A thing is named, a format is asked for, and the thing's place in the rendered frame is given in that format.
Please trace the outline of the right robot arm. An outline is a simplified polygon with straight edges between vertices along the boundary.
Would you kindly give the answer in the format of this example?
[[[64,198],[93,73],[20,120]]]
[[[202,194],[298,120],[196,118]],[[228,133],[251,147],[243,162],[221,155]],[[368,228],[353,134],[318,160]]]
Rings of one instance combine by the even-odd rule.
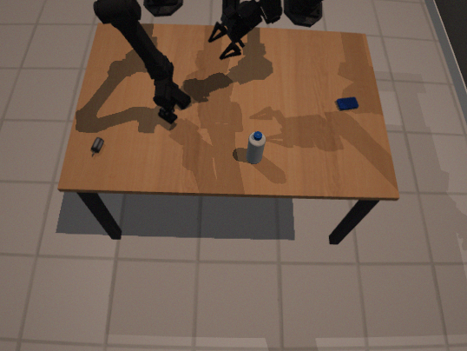
[[[148,7],[177,3],[178,0],[146,0]],[[191,103],[191,96],[181,91],[179,85],[173,84],[174,65],[155,47],[140,22],[134,21],[141,20],[141,6],[138,2],[97,0],[94,2],[94,12],[103,24],[111,23],[117,28],[144,62],[151,79],[155,80],[155,104],[167,107],[171,99],[180,109],[186,109]]]

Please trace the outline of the grey bottle with blue cap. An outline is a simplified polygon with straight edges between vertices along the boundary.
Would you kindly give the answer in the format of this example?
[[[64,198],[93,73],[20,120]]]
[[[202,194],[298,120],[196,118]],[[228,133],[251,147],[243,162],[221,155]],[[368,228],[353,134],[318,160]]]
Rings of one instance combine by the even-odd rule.
[[[261,132],[256,131],[253,132],[248,138],[246,158],[252,164],[259,163],[262,159],[266,137],[263,134],[261,136],[261,134]]]

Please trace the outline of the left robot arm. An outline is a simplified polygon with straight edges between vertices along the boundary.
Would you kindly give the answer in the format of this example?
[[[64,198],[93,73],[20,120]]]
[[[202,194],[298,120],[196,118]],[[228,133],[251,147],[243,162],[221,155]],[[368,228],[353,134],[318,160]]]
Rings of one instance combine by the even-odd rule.
[[[320,16],[320,2],[322,1],[289,0],[289,12],[295,15],[318,18]],[[280,20],[280,16],[282,15],[281,0],[243,1],[238,6],[238,13],[230,4],[223,10],[220,20],[224,24],[229,25],[236,36],[241,38],[250,30],[248,26],[253,29],[262,22],[261,16],[264,13],[263,18],[266,24],[275,23]]]

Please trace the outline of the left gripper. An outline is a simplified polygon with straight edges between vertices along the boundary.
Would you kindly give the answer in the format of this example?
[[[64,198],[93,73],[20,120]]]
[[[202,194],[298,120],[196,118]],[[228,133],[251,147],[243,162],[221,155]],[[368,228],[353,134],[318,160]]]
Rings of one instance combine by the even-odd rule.
[[[231,56],[240,56],[241,55],[240,48],[236,45],[236,43],[239,43],[241,48],[243,48],[245,46],[244,43],[236,36],[234,31],[231,29],[231,27],[229,25],[227,25],[227,24],[225,24],[225,25],[226,25],[227,29],[224,28],[225,26],[222,23],[219,24],[218,22],[216,22],[216,24],[214,26],[214,30],[213,30],[211,36],[208,39],[208,41],[211,43],[211,42],[219,39],[222,36],[228,35],[228,37],[232,41],[227,46],[227,48],[224,50],[224,52],[220,55],[220,57],[219,57],[220,60],[231,57]],[[217,36],[214,37],[217,30],[221,30],[222,32],[220,32]],[[226,53],[228,53],[231,50],[234,50],[234,52],[226,55]]]

